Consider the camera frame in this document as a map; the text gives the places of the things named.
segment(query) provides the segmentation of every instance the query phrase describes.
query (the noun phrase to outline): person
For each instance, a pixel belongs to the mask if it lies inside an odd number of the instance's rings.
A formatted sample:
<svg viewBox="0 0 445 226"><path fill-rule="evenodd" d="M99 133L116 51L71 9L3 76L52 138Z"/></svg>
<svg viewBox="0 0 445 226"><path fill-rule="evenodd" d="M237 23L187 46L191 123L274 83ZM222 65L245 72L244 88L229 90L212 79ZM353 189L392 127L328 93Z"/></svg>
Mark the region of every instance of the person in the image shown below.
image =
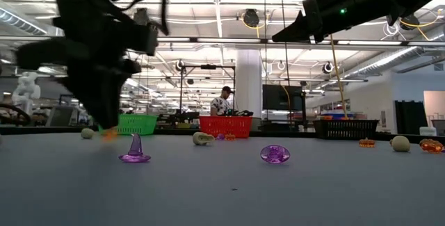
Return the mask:
<svg viewBox="0 0 445 226"><path fill-rule="evenodd" d="M222 88L221 96L213 99L210 103L211 116L224 115L224 113L230 109L230 104L227 101L227 98L229 98L232 93L233 91L229 86L224 86Z"/></svg>

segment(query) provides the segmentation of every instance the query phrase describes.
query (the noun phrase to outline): gray table surface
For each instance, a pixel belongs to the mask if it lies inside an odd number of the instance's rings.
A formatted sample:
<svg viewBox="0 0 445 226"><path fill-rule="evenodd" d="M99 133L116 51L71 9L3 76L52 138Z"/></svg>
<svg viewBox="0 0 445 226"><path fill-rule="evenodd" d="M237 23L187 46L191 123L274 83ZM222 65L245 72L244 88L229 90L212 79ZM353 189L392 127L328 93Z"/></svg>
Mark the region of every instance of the gray table surface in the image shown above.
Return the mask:
<svg viewBox="0 0 445 226"><path fill-rule="evenodd" d="M251 138L196 147L143 137L150 163L118 160L131 137L3 136L0 225L444 225L445 154L388 142ZM263 162L266 145L291 152Z"/></svg>

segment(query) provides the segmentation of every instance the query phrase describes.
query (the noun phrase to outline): purple plastic toy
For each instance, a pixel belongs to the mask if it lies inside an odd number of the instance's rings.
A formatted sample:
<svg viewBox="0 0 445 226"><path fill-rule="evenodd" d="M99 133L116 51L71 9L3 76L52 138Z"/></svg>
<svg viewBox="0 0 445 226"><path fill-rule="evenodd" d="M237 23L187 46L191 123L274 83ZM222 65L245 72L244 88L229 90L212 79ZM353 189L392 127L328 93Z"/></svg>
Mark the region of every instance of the purple plastic toy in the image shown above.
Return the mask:
<svg viewBox="0 0 445 226"><path fill-rule="evenodd" d="M291 153L285 147L269 145L261 150L260 156L268 163L278 164L289 160Z"/></svg>
<svg viewBox="0 0 445 226"><path fill-rule="evenodd" d="M119 156L119 159L125 163L144 163L151 159L151 156L144 155L142 152L142 143L140 143L139 134L133 134L133 142L131 143L128 154Z"/></svg>

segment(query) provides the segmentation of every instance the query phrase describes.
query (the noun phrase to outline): white pillar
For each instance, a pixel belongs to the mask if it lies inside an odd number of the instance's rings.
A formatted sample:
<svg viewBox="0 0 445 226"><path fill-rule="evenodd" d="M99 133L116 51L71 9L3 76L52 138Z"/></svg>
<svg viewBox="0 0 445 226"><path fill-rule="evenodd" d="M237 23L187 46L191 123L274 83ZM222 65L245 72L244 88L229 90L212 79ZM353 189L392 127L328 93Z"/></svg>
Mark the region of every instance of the white pillar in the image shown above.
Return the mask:
<svg viewBox="0 0 445 226"><path fill-rule="evenodd" d="M235 109L252 111L254 118L261 117L262 81L259 50L238 50L236 58Z"/></svg>

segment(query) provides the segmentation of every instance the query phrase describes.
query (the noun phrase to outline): red basket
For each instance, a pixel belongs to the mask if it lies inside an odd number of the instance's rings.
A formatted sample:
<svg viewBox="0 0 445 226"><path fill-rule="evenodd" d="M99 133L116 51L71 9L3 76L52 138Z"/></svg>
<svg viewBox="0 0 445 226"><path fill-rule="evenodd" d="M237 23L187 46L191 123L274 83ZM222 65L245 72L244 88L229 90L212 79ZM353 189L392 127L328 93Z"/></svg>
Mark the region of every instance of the red basket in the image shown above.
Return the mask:
<svg viewBox="0 0 445 226"><path fill-rule="evenodd" d="M236 138L249 138L252 117L200 116L201 131L212 136L233 134Z"/></svg>

